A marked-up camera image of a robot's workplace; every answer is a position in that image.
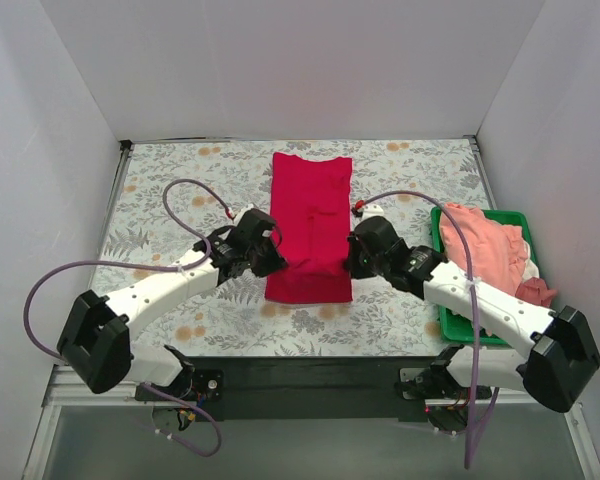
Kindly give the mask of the magenta red t-shirt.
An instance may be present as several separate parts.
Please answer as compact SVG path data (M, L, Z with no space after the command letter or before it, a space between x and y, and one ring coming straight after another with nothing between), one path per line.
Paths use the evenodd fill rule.
M305 160L276 152L272 160L270 215L288 266L267 278L265 298L289 305L352 301L344 268L351 219L353 160Z

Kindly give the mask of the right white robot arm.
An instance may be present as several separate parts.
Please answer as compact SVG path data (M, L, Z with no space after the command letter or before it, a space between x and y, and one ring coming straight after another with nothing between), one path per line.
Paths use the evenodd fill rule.
M354 279L379 276L394 289L449 309L494 333L504 349L451 345L402 382L411 398L453 398L472 384L524 391L544 407L566 413L600 368L586 316L517 299L466 273L443 254L410 247L381 216L361 221L348 236L347 268Z

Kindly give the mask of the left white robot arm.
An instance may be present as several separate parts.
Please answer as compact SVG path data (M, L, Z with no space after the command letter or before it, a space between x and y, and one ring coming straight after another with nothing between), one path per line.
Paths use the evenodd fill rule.
M130 381L150 383L173 400L185 398L193 386L192 361L173 346L134 346L133 341L154 320L245 271L266 277L284 269L275 229L268 214L243 210L166 271L103 296L81 294L60 335L59 354L94 394Z

